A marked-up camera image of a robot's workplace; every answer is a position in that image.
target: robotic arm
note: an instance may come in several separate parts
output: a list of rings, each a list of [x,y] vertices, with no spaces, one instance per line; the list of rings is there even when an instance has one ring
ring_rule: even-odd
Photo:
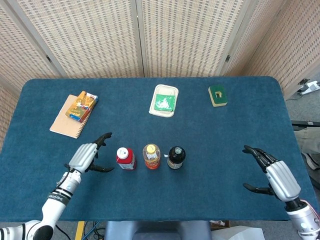
[[[0,240],[50,240],[57,221],[81,182],[81,174],[89,170],[107,173],[114,169],[94,165],[99,148],[106,145],[105,140],[111,138],[111,135],[111,132],[105,133],[93,143],[78,148],[69,164],[65,165],[68,171],[48,194],[42,207],[42,221],[32,220],[17,227],[0,228]]]
[[[299,199],[301,191],[295,177],[283,161],[259,148],[244,146],[244,153],[251,154],[262,168],[269,187],[254,187],[248,183],[243,186],[257,194],[275,195],[285,203],[285,211],[289,215],[294,228],[303,240],[320,240],[320,218],[306,201]]]

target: green package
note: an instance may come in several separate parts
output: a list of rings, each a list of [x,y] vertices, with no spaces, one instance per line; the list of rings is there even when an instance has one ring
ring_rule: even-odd
[[[175,110],[176,96],[157,94],[154,109],[158,111],[173,112]]]

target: bottle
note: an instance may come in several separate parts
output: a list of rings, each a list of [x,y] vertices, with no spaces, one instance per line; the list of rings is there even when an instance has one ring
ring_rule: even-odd
[[[119,164],[122,169],[134,170],[136,168],[136,160],[132,149],[120,147],[116,151],[116,163]]]
[[[157,169],[160,165],[160,149],[155,144],[148,144],[142,151],[144,163],[148,169]]]
[[[169,151],[168,166],[172,169],[179,169],[186,158],[186,151],[180,146],[174,146]]]

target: white tray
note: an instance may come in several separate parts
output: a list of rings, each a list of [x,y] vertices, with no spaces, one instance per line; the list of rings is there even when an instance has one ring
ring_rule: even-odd
[[[174,86],[168,86],[168,85],[163,85],[163,84],[159,84],[159,85],[155,86],[153,97],[152,97],[152,101],[151,101],[151,104],[150,104],[149,113],[152,114],[152,115],[165,117],[165,118],[172,117],[175,114],[175,111],[158,111],[158,110],[155,110],[156,95],[157,94],[161,94],[161,95],[175,96],[174,107],[176,107],[178,93],[179,93],[178,88],[176,88]]]

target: red bottle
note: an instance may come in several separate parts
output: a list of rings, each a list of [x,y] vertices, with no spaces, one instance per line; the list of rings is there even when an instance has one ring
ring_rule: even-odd
[[[119,164],[122,169],[134,170],[136,168],[136,160],[132,149],[120,147],[116,151],[116,163]]]

